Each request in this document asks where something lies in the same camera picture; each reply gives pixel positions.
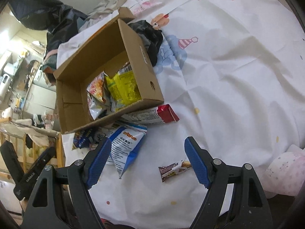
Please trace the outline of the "brown chocolate wafer bar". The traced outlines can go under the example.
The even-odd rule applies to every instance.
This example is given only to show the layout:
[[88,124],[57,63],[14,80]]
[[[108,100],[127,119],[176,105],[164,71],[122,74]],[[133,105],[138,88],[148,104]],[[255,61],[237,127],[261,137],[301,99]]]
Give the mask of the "brown chocolate wafer bar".
[[175,163],[172,163],[168,166],[159,166],[159,172],[162,182],[165,182],[172,176],[181,174],[192,168],[192,165],[189,160],[181,160]]

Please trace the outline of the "yellow blue snack packet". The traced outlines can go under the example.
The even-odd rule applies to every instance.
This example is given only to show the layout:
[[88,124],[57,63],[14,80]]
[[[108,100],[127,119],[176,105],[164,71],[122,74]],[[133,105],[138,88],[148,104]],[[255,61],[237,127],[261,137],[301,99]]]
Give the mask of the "yellow blue snack packet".
[[90,148],[96,144],[94,139],[96,132],[96,127],[76,132],[73,137],[73,149]]

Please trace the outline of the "white blue snack bag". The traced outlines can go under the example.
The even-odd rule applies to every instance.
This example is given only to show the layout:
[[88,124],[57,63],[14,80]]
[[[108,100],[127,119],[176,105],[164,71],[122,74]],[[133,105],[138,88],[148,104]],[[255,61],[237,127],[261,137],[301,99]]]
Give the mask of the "white blue snack bag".
[[99,127],[94,134],[94,142],[98,143],[107,137],[112,143],[108,164],[114,164],[119,178],[137,158],[142,146],[147,127],[139,123],[124,120],[114,122],[110,127]]

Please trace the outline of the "white orange snack bag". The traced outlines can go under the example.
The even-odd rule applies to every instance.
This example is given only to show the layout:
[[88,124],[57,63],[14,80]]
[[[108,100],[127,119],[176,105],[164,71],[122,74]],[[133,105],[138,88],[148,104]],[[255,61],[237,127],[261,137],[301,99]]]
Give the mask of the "white orange snack bag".
[[105,73],[101,72],[87,86],[87,102],[93,120],[110,109],[110,95],[105,86]]

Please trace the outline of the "yellow green chip bag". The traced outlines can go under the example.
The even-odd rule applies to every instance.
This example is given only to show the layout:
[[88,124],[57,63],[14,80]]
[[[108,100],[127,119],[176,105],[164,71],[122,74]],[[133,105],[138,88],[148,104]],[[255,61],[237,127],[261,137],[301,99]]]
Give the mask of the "yellow green chip bag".
[[117,112],[142,99],[129,62],[114,77],[105,76],[105,80],[111,96],[112,112]]

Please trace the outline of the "red white carton box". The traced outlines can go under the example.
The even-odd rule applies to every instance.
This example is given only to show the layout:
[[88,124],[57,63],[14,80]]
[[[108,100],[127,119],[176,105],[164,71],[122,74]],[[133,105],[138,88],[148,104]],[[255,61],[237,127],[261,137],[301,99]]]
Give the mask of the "red white carton box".
[[178,122],[179,117],[169,104],[124,114],[123,119],[143,125]]

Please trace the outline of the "white printed bed sheet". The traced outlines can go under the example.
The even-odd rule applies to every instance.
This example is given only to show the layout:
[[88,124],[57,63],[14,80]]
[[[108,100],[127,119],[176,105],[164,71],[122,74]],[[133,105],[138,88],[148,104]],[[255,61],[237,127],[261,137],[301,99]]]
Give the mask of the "white printed bed sheet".
[[[127,0],[160,25],[154,67],[176,123],[148,128],[122,178],[104,168],[90,194],[99,215],[135,228],[186,228],[206,189],[193,170],[162,182],[159,166],[185,158],[188,136],[229,165],[250,163],[268,196],[304,183],[304,31],[278,0]],[[117,10],[58,50],[62,64]]]

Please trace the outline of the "dark grey cloth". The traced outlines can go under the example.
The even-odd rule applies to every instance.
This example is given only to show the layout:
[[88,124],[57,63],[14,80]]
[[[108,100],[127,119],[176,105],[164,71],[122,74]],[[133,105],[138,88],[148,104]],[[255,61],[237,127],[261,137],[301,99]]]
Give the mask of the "dark grey cloth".
[[140,20],[128,24],[142,39],[152,67],[155,67],[158,60],[158,53],[163,42],[163,35],[161,30],[154,29],[145,20]]

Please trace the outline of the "wooden crib rail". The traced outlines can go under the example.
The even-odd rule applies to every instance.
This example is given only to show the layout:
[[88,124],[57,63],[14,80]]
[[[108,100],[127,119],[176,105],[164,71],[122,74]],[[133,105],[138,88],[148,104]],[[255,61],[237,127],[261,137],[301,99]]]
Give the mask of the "wooden crib rail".
[[30,119],[1,118],[1,143],[5,141],[13,144],[24,171],[49,147],[55,148],[55,156],[48,163],[59,168],[65,165],[60,132],[32,126]]

